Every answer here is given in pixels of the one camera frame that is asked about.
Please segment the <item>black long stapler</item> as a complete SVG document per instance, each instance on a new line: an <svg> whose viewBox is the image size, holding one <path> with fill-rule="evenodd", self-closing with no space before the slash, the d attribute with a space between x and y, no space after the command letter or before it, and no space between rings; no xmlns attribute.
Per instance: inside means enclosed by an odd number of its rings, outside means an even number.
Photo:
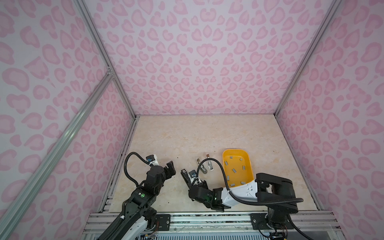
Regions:
<svg viewBox="0 0 384 240"><path fill-rule="evenodd" d="M185 183L187 184L188 189L190 189L191 186L192 186L192 182L191 182L191 179L190 179L190 176L189 176L188 172L185 169L182 169L181 170L181 175L182 175Z"/></svg>

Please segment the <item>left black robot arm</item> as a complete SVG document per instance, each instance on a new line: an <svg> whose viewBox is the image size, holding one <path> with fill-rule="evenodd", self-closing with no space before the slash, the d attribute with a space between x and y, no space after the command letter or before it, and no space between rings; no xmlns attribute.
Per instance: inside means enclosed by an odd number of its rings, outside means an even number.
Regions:
<svg viewBox="0 0 384 240"><path fill-rule="evenodd" d="M152 208L164 182L176 174L173 161L166 167L153 166L147 178L122 203L122 211L98 237L99 240L135 240L145 230L155 227L157 211Z"/></svg>

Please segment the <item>grey mini stapler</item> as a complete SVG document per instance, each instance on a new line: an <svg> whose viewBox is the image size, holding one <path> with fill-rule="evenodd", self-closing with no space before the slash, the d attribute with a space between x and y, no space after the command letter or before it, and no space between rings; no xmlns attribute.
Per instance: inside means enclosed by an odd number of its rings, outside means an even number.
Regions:
<svg viewBox="0 0 384 240"><path fill-rule="evenodd" d="M197 158L197 163L199 164L200 166L200 171L203 173L203 174L207 174L208 173L208 170L205 168L204 164L201 164L201 160L199 158Z"/></svg>

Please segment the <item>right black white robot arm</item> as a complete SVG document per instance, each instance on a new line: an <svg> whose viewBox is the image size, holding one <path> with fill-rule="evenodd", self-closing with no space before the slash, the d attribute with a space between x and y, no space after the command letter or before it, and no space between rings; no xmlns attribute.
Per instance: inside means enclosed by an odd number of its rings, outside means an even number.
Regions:
<svg viewBox="0 0 384 240"><path fill-rule="evenodd" d="M255 230L291 229L288 216L298 213L297 204L304 201L296 197L291 180L265 173L256 174L254 180L237 187L229 184L228 188L213 190L208 188L206 181L198 178L195 171L191 171L189 177L184 179L189 188L189 198L216 212L224 212L238 204L266 206L265 214L251 214Z"/></svg>

